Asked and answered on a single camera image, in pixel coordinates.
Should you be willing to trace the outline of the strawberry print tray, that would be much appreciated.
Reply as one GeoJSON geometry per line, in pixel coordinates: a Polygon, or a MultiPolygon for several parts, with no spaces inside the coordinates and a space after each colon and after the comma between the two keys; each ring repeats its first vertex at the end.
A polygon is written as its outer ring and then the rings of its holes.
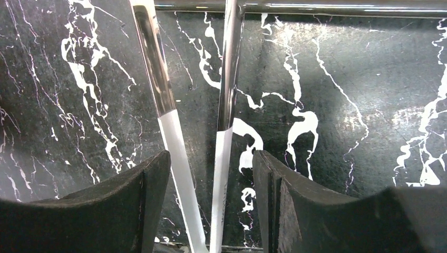
{"type": "Polygon", "coordinates": [[[392,18],[446,18],[446,1],[155,1],[167,12],[272,13],[392,18]]]}

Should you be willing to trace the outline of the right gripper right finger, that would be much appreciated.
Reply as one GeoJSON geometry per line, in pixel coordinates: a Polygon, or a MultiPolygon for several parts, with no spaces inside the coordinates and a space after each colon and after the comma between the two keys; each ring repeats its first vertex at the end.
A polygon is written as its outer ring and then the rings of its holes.
{"type": "Polygon", "coordinates": [[[263,150],[253,175],[264,252],[446,252],[446,188],[353,198],[263,150]]]}

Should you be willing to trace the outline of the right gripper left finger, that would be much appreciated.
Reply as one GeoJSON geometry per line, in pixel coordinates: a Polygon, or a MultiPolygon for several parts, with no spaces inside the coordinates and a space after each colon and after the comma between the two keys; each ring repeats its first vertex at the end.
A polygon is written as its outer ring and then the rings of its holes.
{"type": "Polygon", "coordinates": [[[170,153],[61,199],[1,200],[1,252],[152,252],[170,153]]]}

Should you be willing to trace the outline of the metal tongs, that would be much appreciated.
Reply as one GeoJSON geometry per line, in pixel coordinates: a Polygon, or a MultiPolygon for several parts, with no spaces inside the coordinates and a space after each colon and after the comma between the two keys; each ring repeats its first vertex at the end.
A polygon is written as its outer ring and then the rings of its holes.
{"type": "Polygon", "coordinates": [[[179,115],[168,76],[155,4],[153,1],[131,1],[130,5],[164,146],[171,154],[171,172],[191,250],[192,252],[221,252],[244,7],[238,1],[225,3],[210,239],[206,240],[179,115]]]}

